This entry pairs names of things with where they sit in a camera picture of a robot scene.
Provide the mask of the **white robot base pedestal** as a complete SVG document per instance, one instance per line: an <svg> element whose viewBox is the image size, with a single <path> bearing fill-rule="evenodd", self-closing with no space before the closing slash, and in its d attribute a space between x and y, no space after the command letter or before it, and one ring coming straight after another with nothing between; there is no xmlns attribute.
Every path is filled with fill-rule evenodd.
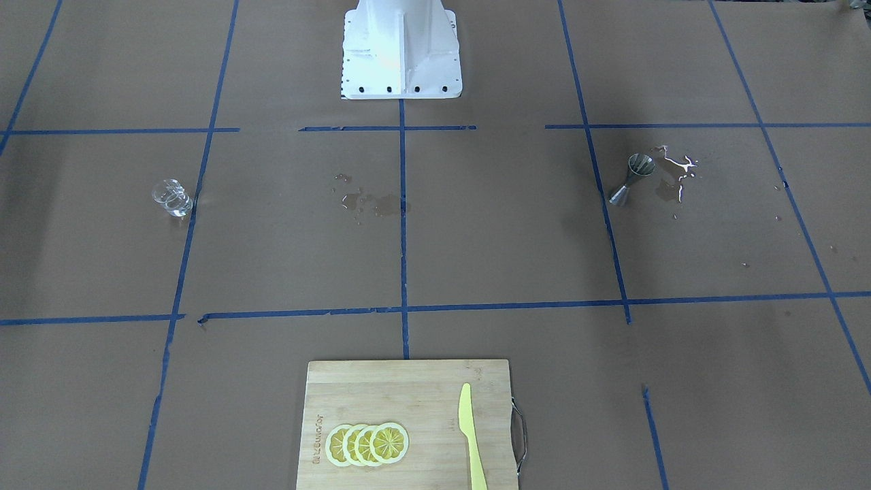
<svg viewBox="0 0 871 490"><path fill-rule="evenodd" d="M441 1L360 1L344 15L343 99L455 99L457 16Z"/></svg>

